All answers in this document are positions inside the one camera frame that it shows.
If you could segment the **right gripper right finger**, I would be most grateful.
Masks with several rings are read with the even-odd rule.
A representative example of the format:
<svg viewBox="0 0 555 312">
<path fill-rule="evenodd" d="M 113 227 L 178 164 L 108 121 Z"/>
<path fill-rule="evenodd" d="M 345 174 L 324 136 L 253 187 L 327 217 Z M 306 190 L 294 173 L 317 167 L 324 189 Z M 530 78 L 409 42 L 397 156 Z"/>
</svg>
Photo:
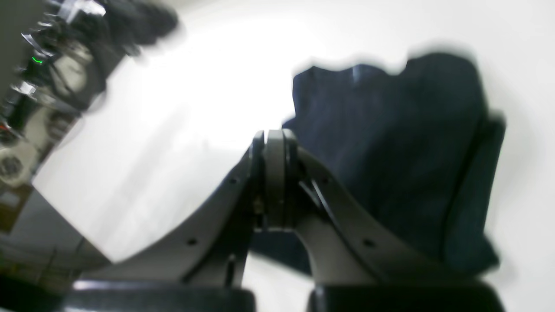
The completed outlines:
<svg viewBox="0 0 555 312">
<path fill-rule="evenodd" d="M 265 141 L 265 229 L 293 231 L 316 286 L 309 312 L 503 312 L 497 293 L 427 259 L 371 217 L 290 130 Z"/>
</svg>

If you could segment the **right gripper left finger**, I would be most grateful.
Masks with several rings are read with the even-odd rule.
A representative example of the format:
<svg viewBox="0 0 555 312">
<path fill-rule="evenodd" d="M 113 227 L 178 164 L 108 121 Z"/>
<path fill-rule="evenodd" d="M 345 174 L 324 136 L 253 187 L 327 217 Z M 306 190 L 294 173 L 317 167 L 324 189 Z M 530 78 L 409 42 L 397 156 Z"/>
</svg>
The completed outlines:
<svg viewBox="0 0 555 312">
<path fill-rule="evenodd" d="M 77 280 L 59 312 L 254 312 L 242 289 L 264 132 L 186 221 L 137 255 Z"/>
</svg>

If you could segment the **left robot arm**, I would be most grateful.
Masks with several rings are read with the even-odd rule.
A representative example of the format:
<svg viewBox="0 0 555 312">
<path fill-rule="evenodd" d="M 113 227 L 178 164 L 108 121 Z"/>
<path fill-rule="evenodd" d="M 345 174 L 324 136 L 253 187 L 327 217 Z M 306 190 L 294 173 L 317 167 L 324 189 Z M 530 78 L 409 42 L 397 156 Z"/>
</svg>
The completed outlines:
<svg viewBox="0 0 555 312">
<path fill-rule="evenodd" d="M 178 24 L 156 0 L 48 0 L 44 19 L 22 33 L 23 59 L 1 102 L 1 186 L 29 184 L 117 65 Z"/>
</svg>

